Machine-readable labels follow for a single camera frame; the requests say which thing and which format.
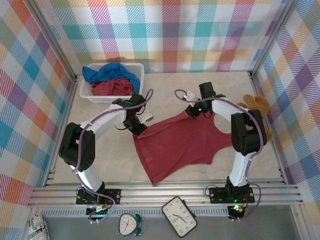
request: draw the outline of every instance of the red tank top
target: red tank top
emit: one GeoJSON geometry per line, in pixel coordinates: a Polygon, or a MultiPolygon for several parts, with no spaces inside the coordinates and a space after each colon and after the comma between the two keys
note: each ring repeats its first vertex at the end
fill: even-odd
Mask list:
{"type": "Polygon", "coordinates": [[[191,164],[212,164],[219,150],[231,146],[231,134],[221,132],[212,117],[196,119],[185,112],[148,127],[133,136],[136,152],[151,180],[157,184],[191,164]]]}

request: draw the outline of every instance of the newspaper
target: newspaper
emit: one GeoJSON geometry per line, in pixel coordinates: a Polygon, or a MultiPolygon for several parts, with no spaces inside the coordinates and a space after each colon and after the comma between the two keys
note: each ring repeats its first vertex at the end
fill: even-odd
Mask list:
{"type": "Polygon", "coordinates": [[[28,220],[30,240],[50,240],[47,223],[41,214],[28,220]]]}

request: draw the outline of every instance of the alarm clock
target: alarm clock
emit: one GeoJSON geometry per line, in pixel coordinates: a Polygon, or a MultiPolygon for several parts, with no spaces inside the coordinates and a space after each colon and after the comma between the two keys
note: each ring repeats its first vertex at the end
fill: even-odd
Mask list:
{"type": "Polygon", "coordinates": [[[141,235],[141,220],[139,214],[135,216],[129,213],[123,213],[119,220],[119,234],[121,236],[128,236],[134,233],[135,236],[141,235]]]}
{"type": "Polygon", "coordinates": [[[163,207],[162,212],[180,238],[184,238],[198,225],[196,215],[190,211],[186,202],[175,196],[163,207]]]}

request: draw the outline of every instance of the aluminum rail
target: aluminum rail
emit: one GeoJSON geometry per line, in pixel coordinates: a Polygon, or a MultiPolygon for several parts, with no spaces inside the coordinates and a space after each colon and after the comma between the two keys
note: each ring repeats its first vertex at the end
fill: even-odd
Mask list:
{"type": "MultiPolygon", "coordinates": [[[[280,179],[256,179],[262,190],[261,205],[300,205],[303,203],[296,185],[286,185],[280,179]]],[[[164,182],[153,186],[149,182],[106,183],[107,189],[121,189],[117,207],[161,207],[175,196],[180,196],[190,207],[230,206],[231,203],[210,204],[204,190],[208,185],[224,187],[225,180],[164,182]]],[[[29,208],[79,207],[76,190],[79,184],[52,184],[34,188],[29,208]]],[[[259,190],[252,186],[255,199],[259,190]]]]}

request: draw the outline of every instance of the black mounting plate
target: black mounting plate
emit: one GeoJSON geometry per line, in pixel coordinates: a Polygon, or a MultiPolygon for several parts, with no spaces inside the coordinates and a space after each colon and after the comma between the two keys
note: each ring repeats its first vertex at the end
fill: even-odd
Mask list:
{"type": "Polygon", "coordinates": [[[210,187],[209,196],[211,204],[246,204],[247,201],[249,204],[255,202],[254,192],[252,187],[249,187],[249,193],[238,193],[232,199],[227,195],[226,189],[224,187],[210,187]]]}
{"type": "MultiPolygon", "coordinates": [[[[101,194],[110,196],[111,198],[114,199],[115,204],[118,205],[120,204],[120,199],[121,199],[121,189],[104,189],[103,192],[100,192],[101,194]]],[[[78,197],[76,198],[75,204],[76,205],[97,205],[96,201],[91,201],[90,199],[84,199],[83,197],[79,197],[79,196],[84,196],[84,190],[83,189],[79,189],[77,191],[77,195],[78,197]]],[[[112,201],[110,199],[106,200],[106,204],[107,205],[111,205],[112,201]]]]}

